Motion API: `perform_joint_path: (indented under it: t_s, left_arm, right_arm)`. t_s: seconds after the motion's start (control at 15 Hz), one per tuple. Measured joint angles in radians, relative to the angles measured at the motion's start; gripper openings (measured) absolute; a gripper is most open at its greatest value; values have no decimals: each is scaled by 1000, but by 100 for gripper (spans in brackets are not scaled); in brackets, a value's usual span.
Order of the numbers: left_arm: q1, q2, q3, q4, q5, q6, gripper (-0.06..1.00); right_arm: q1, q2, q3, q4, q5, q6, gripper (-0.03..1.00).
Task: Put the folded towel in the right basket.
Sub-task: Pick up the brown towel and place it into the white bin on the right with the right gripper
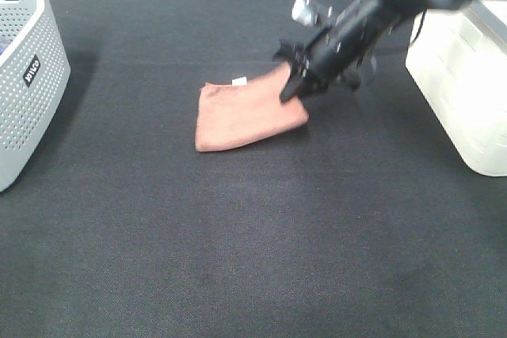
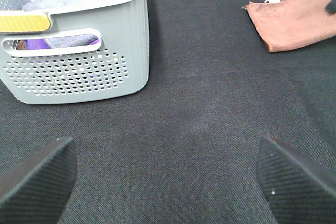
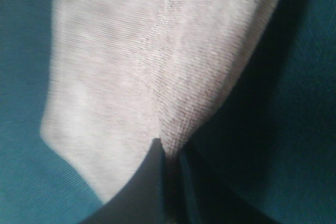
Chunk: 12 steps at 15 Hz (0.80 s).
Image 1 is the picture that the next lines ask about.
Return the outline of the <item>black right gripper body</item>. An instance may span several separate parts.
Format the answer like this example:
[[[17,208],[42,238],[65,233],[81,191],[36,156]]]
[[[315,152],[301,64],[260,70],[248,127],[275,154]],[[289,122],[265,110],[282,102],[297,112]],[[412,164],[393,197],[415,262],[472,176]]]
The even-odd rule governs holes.
[[[354,0],[305,47],[304,89],[325,90],[399,20],[384,0]]]

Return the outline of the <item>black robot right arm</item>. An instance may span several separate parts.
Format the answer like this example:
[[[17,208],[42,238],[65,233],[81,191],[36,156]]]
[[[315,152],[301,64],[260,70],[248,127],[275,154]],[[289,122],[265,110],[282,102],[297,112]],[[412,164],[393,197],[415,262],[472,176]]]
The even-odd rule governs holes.
[[[455,11],[473,1],[354,0],[338,12],[315,0],[295,0],[292,20],[319,31],[307,44],[281,41],[274,57],[289,64],[290,76],[280,100],[327,90],[351,66],[360,67],[381,36],[419,13]]]

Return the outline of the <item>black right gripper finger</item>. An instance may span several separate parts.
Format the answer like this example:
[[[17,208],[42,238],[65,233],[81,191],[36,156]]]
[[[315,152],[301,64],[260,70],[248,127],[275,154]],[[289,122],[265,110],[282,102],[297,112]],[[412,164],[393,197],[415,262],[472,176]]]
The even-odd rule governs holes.
[[[280,46],[273,55],[273,61],[301,64],[305,59],[306,47],[303,43],[280,39]]]
[[[307,69],[304,66],[289,64],[290,74],[287,83],[280,91],[280,102],[288,102],[293,97],[304,98],[307,96],[306,74]]]

